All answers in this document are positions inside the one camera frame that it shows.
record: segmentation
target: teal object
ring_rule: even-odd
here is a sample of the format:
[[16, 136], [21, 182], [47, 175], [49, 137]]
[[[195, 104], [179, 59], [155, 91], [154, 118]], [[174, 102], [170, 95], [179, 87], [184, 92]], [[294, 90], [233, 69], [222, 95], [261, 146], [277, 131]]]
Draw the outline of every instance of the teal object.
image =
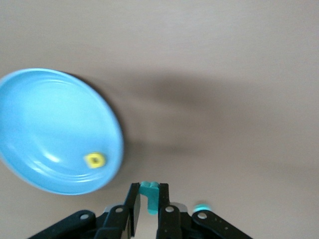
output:
[[158, 182], [143, 181], [140, 185], [140, 194], [148, 198], [148, 212], [155, 215], [159, 211], [160, 185]]
[[42, 190], [93, 192], [117, 174], [120, 124], [105, 100], [79, 79], [24, 69], [0, 82], [0, 154], [19, 177]]
[[194, 210], [193, 212], [196, 213], [198, 211], [201, 211], [201, 210], [208, 210], [208, 211], [211, 211], [211, 208], [208, 204], [197, 204], [195, 207], [194, 207]]

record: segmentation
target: yellow block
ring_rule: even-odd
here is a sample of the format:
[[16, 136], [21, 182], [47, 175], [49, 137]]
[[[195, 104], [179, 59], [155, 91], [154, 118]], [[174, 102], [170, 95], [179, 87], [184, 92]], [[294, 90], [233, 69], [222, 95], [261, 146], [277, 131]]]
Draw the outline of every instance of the yellow block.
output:
[[99, 152], [89, 153], [84, 159], [90, 168], [100, 168], [106, 162], [104, 155]]

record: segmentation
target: yellow nut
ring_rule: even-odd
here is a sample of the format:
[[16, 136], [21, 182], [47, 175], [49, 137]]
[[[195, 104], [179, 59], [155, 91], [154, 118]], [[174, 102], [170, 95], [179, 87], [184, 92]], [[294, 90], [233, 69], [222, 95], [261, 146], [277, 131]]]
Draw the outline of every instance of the yellow nut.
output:
[[100, 168], [105, 165], [105, 157], [99, 152], [89, 153], [84, 157], [87, 165], [90, 168]]

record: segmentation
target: blue bowl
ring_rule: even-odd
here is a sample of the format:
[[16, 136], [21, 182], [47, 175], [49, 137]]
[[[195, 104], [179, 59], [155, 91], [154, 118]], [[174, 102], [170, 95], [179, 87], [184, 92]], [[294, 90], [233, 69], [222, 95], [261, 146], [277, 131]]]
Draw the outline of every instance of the blue bowl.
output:
[[120, 124], [105, 100], [79, 79], [24, 69], [0, 82], [0, 154], [19, 177], [42, 190], [79, 195], [117, 174]]

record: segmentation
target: teal round object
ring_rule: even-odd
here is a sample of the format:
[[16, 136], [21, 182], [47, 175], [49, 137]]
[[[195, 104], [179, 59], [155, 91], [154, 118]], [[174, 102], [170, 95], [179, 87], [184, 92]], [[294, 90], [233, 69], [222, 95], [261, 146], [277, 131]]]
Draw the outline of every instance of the teal round object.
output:
[[0, 81], [0, 154], [19, 177], [64, 195], [93, 192], [117, 174], [124, 138], [111, 107], [63, 72], [32, 68]]

